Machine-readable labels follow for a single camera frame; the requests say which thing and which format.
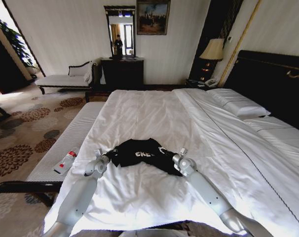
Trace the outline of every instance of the curtain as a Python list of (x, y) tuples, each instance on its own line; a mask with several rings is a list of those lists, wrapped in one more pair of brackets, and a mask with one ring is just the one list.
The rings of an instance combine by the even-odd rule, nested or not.
[[(117, 35), (120, 35), (120, 26), (119, 24), (111, 24), (111, 36), (112, 36), (112, 42), (114, 43), (117, 39)], [(116, 47), (113, 47), (113, 53), (117, 54)]]

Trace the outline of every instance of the table lamp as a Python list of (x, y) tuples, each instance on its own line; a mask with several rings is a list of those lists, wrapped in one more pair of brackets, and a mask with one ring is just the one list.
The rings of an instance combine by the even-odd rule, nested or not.
[[(223, 59), (223, 43), (224, 39), (211, 39), (199, 58), (210, 61), (221, 61)], [(206, 63), (205, 68), (202, 68), (201, 71), (203, 75), (200, 79), (202, 81), (209, 79), (211, 77), (210, 72), (212, 72), (210, 62)]]

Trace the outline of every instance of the telephone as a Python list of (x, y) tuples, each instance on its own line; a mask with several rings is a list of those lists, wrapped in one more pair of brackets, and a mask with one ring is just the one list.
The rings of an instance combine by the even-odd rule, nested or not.
[(215, 81), (214, 78), (212, 78), (204, 82), (204, 84), (206, 84), (208, 87), (215, 87), (218, 84), (218, 82)]

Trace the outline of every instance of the bottle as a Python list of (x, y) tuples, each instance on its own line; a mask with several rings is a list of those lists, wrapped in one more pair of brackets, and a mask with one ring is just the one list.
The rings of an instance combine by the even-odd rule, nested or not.
[(58, 174), (64, 174), (66, 171), (68, 171), (73, 165), (78, 151), (79, 147), (75, 147), (71, 151), (69, 151), (66, 156), (64, 156), (64, 158), (53, 167), (53, 170)]

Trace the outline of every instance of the floor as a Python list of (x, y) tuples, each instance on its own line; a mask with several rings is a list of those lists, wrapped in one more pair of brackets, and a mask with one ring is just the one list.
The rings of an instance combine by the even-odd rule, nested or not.
[[(106, 101), (107, 96), (90, 97)], [(0, 182), (25, 180), (36, 164), (85, 104), (83, 91), (46, 89), (34, 85), (0, 95), (0, 106), (11, 117), (0, 122)], [(0, 194), (0, 236), (38, 237), (48, 208), (30, 194)], [(226, 236), (204, 224), (166, 226), (202, 237)], [(76, 236), (118, 236), (120, 232), (85, 231)]]

